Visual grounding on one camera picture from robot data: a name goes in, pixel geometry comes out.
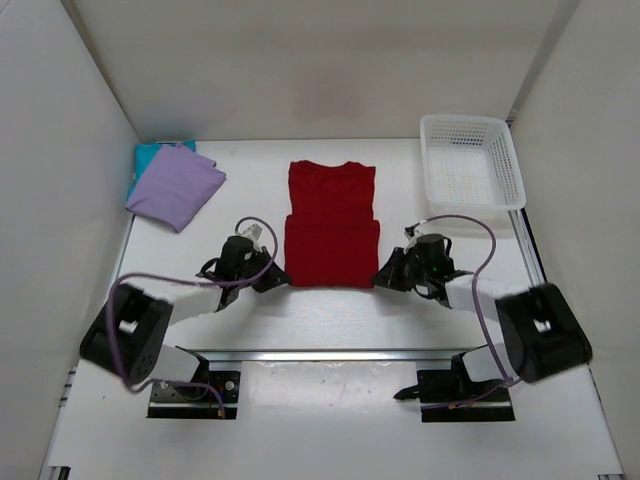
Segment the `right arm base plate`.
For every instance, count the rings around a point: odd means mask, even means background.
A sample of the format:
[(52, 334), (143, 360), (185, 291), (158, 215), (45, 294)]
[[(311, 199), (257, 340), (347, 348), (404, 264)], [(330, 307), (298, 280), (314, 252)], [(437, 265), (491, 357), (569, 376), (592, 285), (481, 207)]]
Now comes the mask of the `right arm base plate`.
[(422, 423), (497, 423), (516, 420), (501, 380), (471, 382), (450, 370), (418, 370)]

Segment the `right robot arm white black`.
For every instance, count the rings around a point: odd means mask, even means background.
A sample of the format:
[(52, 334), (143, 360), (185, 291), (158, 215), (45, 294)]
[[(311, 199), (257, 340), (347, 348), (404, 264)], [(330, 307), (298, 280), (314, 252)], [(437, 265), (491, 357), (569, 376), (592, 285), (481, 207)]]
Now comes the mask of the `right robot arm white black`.
[(459, 270), (451, 247), (444, 235), (419, 235), (409, 246), (393, 250), (372, 283), (472, 312), (483, 331), (494, 321), (502, 339), (495, 342), (487, 336), (483, 346), (454, 355), (443, 379), (421, 380), (397, 392), (395, 399), (418, 398), (433, 408), (456, 408), (518, 382), (535, 384), (592, 361), (591, 343), (555, 284), (520, 290)]

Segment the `red t shirt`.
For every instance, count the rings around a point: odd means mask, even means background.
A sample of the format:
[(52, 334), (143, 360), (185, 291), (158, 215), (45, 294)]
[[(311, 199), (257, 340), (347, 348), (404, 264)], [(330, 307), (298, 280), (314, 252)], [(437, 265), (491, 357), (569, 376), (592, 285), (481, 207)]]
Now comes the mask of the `red t shirt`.
[(285, 271), (298, 288), (370, 289), (379, 269), (376, 168), (358, 162), (289, 167)]

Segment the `purple t shirt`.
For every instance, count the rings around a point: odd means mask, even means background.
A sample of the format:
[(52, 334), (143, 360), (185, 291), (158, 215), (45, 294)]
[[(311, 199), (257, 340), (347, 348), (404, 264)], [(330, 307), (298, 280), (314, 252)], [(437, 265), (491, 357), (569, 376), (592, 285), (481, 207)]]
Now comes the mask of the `purple t shirt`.
[(182, 232), (226, 181), (216, 162), (185, 145), (162, 144), (127, 198), (125, 209)]

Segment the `teal t shirt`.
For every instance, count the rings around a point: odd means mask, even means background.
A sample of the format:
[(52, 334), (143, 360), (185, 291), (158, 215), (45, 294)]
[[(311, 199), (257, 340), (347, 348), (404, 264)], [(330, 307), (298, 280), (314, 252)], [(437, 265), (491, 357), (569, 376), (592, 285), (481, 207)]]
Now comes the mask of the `teal t shirt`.
[(127, 197), (133, 193), (140, 177), (150, 165), (158, 151), (165, 145), (176, 147), (176, 146), (184, 146), (191, 151), (196, 151), (196, 141), (195, 140), (186, 140), (180, 142), (154, 142), (148, 144), (137, 144), (134, 149), (134, 173), (133, 173), (133, 181), (131, 186), (129, 187)]

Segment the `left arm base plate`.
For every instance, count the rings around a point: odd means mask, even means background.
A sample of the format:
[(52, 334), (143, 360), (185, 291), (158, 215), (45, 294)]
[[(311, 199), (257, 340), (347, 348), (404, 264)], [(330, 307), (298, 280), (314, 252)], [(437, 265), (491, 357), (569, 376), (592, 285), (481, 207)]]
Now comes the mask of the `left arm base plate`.
[(241, 388), (240, 362), (211, 362), (209, 372), (199, 380), (207, 388), (154, 386), (151, 390), (147, 417), (149, 419), (235, 420)]

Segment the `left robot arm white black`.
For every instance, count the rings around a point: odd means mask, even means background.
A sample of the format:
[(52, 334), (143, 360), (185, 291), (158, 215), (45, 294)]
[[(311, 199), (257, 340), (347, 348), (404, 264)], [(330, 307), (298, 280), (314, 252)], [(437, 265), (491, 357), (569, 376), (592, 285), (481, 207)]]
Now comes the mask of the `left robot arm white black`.
[(165, 344), (168, 327), (224, 310), (243, 289), (265, 293), (291, 283), (266, 247), (246, 235), (230, 236), (220, 255), (205, 262), (194, 280), (146, 272), (118, 277), (80, 343), (80, 357), (118, 376), (135, 394), (150, 384), (203, 389), (205, 383), (197, 380), (202, 361), (197, 358), (183, 363), (175, 377), (152, 376), (159, 358), (178, 353)]

